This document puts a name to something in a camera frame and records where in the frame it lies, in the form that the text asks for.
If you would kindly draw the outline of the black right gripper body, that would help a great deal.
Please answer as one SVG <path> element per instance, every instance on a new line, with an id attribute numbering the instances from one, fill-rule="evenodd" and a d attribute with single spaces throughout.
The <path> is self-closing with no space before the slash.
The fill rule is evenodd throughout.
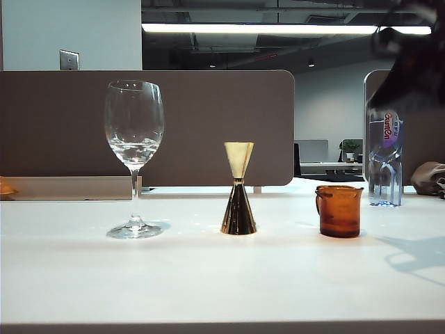
<path id="1" fill-rule="evenodd" d="M 412 6 L 428 20 L 427 35 L 401 33 L 384 18 L 371 36 L 378 56 L 395 56 L 394 64 L 367 102 L 370 109 L 407 106 L 411 110 L 444 107 L 444 7 Z"/>

